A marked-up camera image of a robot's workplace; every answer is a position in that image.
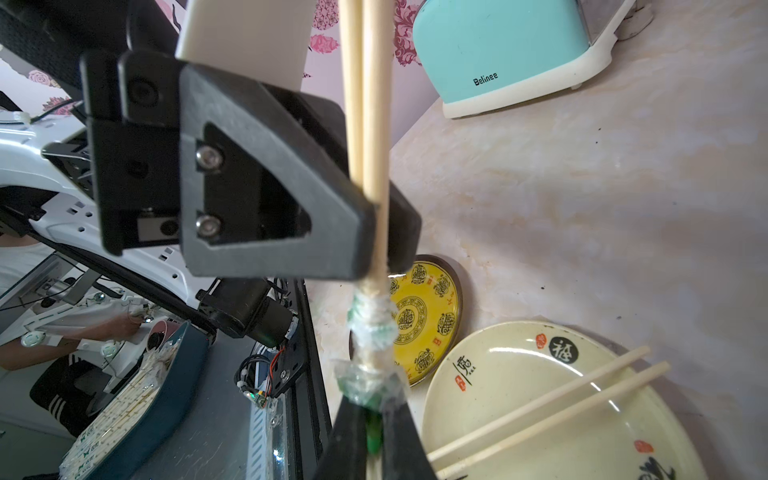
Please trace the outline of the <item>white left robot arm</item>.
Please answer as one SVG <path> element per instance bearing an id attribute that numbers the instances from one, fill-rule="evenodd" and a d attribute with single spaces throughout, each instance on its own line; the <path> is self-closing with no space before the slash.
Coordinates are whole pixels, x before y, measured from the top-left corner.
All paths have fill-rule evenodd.
<path id="1" fill-rule="evenodd" d="M 357 281 L 378 205 L 355 120 L 300 89 L 311 1 L 5 1 L 1 41 L 71 116 L 1 118 L 1 229 L 208 331 L 280 343 L 272 277 Z"/>

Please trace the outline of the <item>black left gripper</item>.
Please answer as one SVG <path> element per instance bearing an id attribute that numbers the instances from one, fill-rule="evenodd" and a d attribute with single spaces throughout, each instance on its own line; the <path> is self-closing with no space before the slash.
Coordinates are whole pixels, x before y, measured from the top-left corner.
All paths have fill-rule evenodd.
<path id="1" fill-rule="evenodd" d="M 153 51 L 86 53 L 102 243 L 179 243 L 196 276 L 354 281 L 372 205 L 348 179 L 338 105 Z"/>

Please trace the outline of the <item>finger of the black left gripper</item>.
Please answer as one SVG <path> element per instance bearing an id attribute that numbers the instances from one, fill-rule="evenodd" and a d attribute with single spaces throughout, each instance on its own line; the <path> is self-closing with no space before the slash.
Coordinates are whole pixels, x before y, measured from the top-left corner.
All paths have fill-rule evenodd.
<path id="1" fill-rule="evenodd" d="M 407 273 L 417 255 L 422 218 L 397 186 L 390 183 L 388 267 L 390 273 Z"/>

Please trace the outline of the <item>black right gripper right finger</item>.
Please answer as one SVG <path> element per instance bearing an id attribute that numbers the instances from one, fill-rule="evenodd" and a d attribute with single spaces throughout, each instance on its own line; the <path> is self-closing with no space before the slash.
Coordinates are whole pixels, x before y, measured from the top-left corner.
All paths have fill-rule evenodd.
<path id="1" fill-rule="evenodd" d="M 388 402 L 382 411 L 384 480 L 437 480 L 405 401 Z"/>

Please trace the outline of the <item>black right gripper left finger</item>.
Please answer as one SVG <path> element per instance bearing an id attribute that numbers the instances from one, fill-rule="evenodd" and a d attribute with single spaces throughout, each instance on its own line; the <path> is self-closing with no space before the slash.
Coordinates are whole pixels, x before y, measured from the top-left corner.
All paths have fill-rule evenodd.
<path id="1" fill-rule="evenodd" d="M 344 397 L 314 479 L 363 480 L 367 463 L 367 410 Z"/>

